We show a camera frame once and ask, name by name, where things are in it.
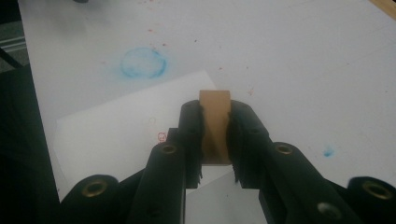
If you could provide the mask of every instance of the ink spot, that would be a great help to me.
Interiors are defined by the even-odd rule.
[[[166,70],[166,59],[155,49],[138,48],[122,58],[120,69],[127,77],[160,77]]]
[[[323,156],[329,158],[335,153],[334,149],[330,146],[326,146],[326,150],[323,151]]]
[[[250,89],[250,91],[248,91],[247,93],[248,93],[250,96],[253,95],[253,93],[254,93],[254,87],[252,87],[252,88]]]
[[[166,133],[158,133],[158,141],[160,143],[166,142]]]

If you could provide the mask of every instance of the wooden block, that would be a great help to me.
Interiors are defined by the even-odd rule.
[[[229,91],[200,91],[205,134],[202,140],[203,164],[231,164],[228,159],[226,132],[231,113]]]

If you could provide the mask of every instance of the red mark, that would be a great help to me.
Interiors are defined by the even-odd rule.
[[[247,93],[248,93],[249,95],[253,95],[253,92],[254,92],[254,87],[252,87],[252,88],[250,89],[250,91],[248,91]]]
[[[165,142],[166,141],[166,133],[158,133],[158,141]]]

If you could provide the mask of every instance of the blue stain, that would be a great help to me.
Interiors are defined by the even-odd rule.
[[[129,50],[122,58],[120,68],[127,77],[154,78],[163,75],[166,59],[156,50],[138,48]]]
[[[329,158],[329,157],[333,156],[334,153],[335,153],[335,151],[332,147],[326,146],[326,150],[324,150],[323,156]]]

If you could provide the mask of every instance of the bolt hole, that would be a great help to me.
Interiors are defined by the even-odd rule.
[[[373,181],[366,181],[363,183],[363,188],[368,192],[369,194],[375,196],[376,198],[382,199],[382,200],[389,200],[393,197],[392,192],[390,192],[388,189],[384,188],[382,185],[377,184]]]
[[[318,210],[330,220],[340,220],[343,217],[341,211],[330,203],[318,203]]]
[[[285,154],[285,155],[289,155],[291,152],[293,152],[293,150],[287,146],[277,146],[276,151],[278,151],[282,154]]]
[[[172,146],[165,146],[165,147],[161,148],[161,151],[164,154],[172,154],[172,153],[176,152],[176,150],[177,149],[175,147],[172,147]]]
[[[95,197],[107,189],[107,182],[103,179],[93,180],[91,183],[87,184],[84,189],[82,189],[82,195],[87,198]]]

